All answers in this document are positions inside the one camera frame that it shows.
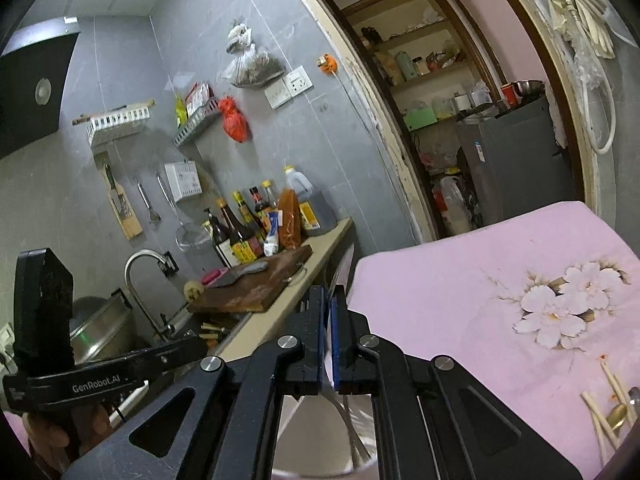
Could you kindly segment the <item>person's left hand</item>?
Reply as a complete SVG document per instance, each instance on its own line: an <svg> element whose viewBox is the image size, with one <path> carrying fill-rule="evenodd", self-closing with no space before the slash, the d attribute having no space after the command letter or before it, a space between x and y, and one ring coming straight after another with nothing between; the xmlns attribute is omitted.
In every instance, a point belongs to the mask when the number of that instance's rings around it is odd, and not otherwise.
<svg viewBox="0 0 640 480"><path fill-rule="evenodd" d="M110 416L101 404L78 406L73 409L72 417L78 444L70 444L70 436L54 422L38 415L22 416L32 458L50 479L58 478L73 463L68 450L74 448L83 456L114 432Z"/></svg>

